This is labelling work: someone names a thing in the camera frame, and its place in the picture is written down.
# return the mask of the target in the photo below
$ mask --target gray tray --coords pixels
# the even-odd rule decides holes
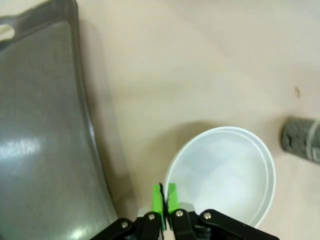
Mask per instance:
[[[78,10],[54,0],[0,18],[0,240],[88,240],[116,214],[83,82]]]

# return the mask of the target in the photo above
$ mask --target plastic bowl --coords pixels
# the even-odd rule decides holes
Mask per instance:
[[[165,178],[166,199],[169,183],[197,214],[214,209],[256,228],[273,201],[276,171],[260,138],[224,126],[199,134],[176,154]]]

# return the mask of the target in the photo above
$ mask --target gray cylinder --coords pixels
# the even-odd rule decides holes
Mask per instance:
[[[281,136],[282,148],[320,164],[320,120],[290,117]]]

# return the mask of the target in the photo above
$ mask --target table surface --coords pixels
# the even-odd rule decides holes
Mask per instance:
[[[0,16],[39,2],[2,0]],[[283,152],[278,138],[288,116],[320,118],[319,1],[78,6],[88,100],[119,216],[134,219],[151,204],[152,184],[189,139],[237,126],[275,162],[276,194],[259,228],[281,240],[316,238],[320,166]]]

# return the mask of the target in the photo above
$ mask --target bowl rim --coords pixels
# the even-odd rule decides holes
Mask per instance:
[[[208,134],[211,134],[211,133],[214,133],[214,132],[218,132],[218,131],[221,131],[221,130],[231,130],[231,131],[238,131],[238,132],[243,132],[247,135],[250,135],[251,137],[253,137],[255,140],[258,141],[258,143],[260,144],[260,146],[265,150],[266,154],[267,154],[267,158],[268,159],[265,159],[265,161],[270,161],[270,164],[271,164],[271,167],[270,167],[270,170],[272,172],[272,176],[273,176],[273,184],[270,186],[270,188],[272,189],[272,193],[271,193],[271,196],[270,198],[268,199],[268,204],[264,210],[264,213],[262,214],[262,216],[260,217],[260,219],[256,222],[251,222],[249,224],[254,224],[253,227],[257,228],[261,222],[265,219],[267,213],[269,212],[270,208],[271,208],[271,205],[273,203],[273,200],[274,200],[274,197],[275,197],[275,192],[276,192],[276,181],[277,181],[277,176],[276,176],[276,167],[275,167],[275,162],[273,160],[273,157],[270,153],[270,150],[268,149],[268,147],[266,146],[266,144],[257,136],[255,135],[254,133],[252,133],[251,131],[249,130],[246,130],[244,128],[241,128],[241,127],[237,127],[237,126],[220,126],[220,127],[214,127],[214,128],[211,128],[211,129],[208,129],[198,135],[196,135],[195,137],[193,137],[192,139],[190,139],[187,143],[185,143],[180,149],[179,151],[175,154],[175,156],[173,157],[168,169],[167,169],[167,172],[166,172],[166,175],[165,175],[165,179],[164,179],[164,186],[163,186],[163,191],[164,191],[164,198],[165,198],[165,201],[167,202],[167,198],[168,198],[168,188],[169,188],[169,178],[172,174],[172,171],[174,169],[174,166],[176,165],[176,163],[178,162],[177,159],[182,155],[182,153],[195,141],[197,141],[198,139],[208,135]]]

